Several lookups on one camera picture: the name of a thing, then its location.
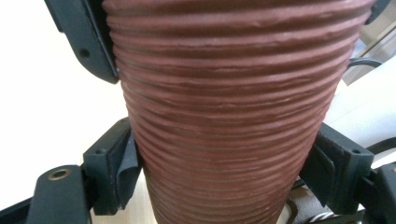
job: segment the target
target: black cable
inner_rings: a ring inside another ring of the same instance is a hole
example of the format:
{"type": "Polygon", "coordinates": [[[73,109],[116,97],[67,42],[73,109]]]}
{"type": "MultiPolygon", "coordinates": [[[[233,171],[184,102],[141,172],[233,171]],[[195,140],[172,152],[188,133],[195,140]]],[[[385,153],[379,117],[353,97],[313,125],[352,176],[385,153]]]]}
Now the black cable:
{"type": "Polygon", "coordinates": [[[374,145],[367,147],[367,149],[376,155],[395,147],[396,147],[396,137],[392,137],[385,139],[379,143],[375,143],[374,145]]]}
{"type": "Polygon", "coordinates": [[[347,68],[349,69],[350,67],[356,65],[368,65],[377,68],[381,64],[382,63],[380,61],[371,58],[353,58],[349,59],[349,64],[347,65],[347,68]]]}

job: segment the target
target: brown flexible duct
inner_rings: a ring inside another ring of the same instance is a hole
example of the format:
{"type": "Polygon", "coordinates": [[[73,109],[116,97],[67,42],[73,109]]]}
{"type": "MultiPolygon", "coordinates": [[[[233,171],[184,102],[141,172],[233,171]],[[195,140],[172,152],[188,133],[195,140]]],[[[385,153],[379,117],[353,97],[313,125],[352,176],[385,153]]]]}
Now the brown flexible duct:
{"type": "Polygon", "coordinates": [[[373,0],[105,0],[159,223],[276,223],[373,0]]]}

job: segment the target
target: black clamp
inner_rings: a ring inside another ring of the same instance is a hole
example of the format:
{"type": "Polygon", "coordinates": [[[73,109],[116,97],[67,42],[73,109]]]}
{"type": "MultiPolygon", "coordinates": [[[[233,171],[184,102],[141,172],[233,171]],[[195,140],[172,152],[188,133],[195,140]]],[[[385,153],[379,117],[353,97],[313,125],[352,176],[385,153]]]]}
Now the black clamp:
{"type": "Polygon", "coordinates": [[[98,216],[115,215],[133,196],[141,168],[129,119],[121,119],[84,153],[81,167],[38,178],[27,223],[91,223],[92,207],[98,216]]]}
{"type": "Polygon", "coordinates": [[[372,170],[373,159],[371,151],[323,123],[300,177],[335,214],[355,214],[361,203],[368,223],[393,224],[396,165],[372,170]]]}
{"type": "Polygon", "coordinates": [[[45,0],[59,32],[66,34],[79,62],[92,74],[117,83],[118,71],[102,0],[45,0]]]}

